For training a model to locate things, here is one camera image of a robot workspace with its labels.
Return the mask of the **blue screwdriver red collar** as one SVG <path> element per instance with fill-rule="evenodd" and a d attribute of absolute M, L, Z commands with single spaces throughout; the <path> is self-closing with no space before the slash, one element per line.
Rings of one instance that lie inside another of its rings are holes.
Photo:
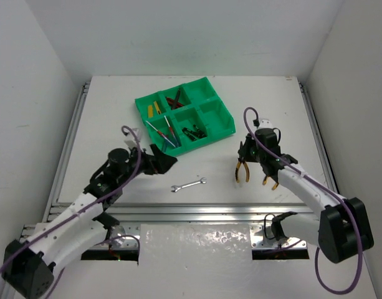
<path fill-rule="evenodd" d="M 152 129 L 154 129 L 164 140 L 166 140 L 171 146 L 173 146 L 174 148 L 176 148 L 176 145 L 165 135 L 163 134 L 160 130 L 158 130 L 157 128 L 155 128 L 149 121 L 146 121 L 146 123 L 152 127 Z"/>

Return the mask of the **green-black screwdriver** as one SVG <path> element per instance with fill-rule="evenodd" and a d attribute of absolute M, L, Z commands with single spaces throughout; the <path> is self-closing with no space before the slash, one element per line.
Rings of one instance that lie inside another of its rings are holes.
<path fill-rule="evenodd" d="M 182 132 L 191 140 L 191 141 L 196 141 L 196 137 L 192 134 L 192 132 L 187 129 L 187 128 L 183 128 L 182 129 Z"/>
<path fill-rule="evenodd" d="M 198 128 L 196 125 L 193 125 L 193 128 L 195 129 L 198 138 L 205 138 L 205 137 L 207 137 L 207 134 L 203 130 Z"/>
<path fill-rule="evenodd" d="M 196 131 L 193 131 L 193 130 L 190 130 L 190 131 L 191 131 L 192 134 L 196 137 L 196 139 L 201 139 L 201 138 L 198 138 Z"/>

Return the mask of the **red utility knife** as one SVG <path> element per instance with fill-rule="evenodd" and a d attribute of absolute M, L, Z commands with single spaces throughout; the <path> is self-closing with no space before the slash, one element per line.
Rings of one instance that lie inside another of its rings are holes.
<path fill-rule="evenodd" d="M 172 98 L 170 98 L 170 97 L 166 97 L 166 101 L 167 101 L 167 103 L 168 103 L 168 105 L 169 105 L 170 107 L 172 107 L 174 104 L 176 104 L 175 108 L 181 108 L 181 107 L 184 106 L 182 103 L 180 103 L 180 102 L 176 102 L 176 101 L 174 101 L 174 100 L 173 100 Z"/>
<path fill-rule="evenodd" d="M 171 106 L 171 109 L 172 109 L 172 110 L 177 109 L 180 95 L 181 95 L 181 90 L 179 89 L 179 90 L 176 92 L 176 96 L 175 96 L 175 98 L 174 98 L 174 100 L 173 100 L 173 104 L 172 104 L 172 106 Z"/>

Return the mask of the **small yellow utility knife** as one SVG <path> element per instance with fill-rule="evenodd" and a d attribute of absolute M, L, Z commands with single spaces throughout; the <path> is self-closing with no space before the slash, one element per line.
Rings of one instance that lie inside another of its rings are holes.
<path fill-rule="evenodd" d="M 154 101 L 154 106 L 155 106 L 155 109 L 156 109 L 157 114 L 160 115 L 160 114 L 161 114 L 161 110 L 160 110 L 160 107 L 159 107 L 157 101 Z"/>

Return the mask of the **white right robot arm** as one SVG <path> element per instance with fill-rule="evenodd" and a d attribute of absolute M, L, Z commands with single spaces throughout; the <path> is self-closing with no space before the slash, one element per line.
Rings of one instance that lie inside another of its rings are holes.
<path fill-rule="evenodd" d="M 280 242 L 298 237 L 316 245 L 333 263 L 342 262 L 358 253 L 358 246 L 374 246 L 366 207 L 354 197 L 347 199 L 330 194 L 329 189 L 307 175 L 298 161 L 281 153 L 276 133 L 263 128 L 248 133 L 241 143 L 239 157 L 243 162 L 259 163 L 266 179 L 273 179 L 302 200 L 316 215 L 314 221 L 286 212 L 272 219 L 269 235 Z"/>

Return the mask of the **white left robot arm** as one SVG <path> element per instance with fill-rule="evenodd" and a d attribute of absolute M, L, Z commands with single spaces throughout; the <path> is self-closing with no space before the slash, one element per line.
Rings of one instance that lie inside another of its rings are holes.
<path fill-rule="evenodd" d="M 151 154 L 137 146 L 111 150 L 68 208 L 25 241 L 14 239 L 6 246 L 2 279 L 24 298 L 41 298 L 57 272 L 89 248 L 106 242 L 120 224 L 106 211 L 124 187 L 139 174 L 165 174 L 177 162 L 155 144 L 150 148 Z"/>

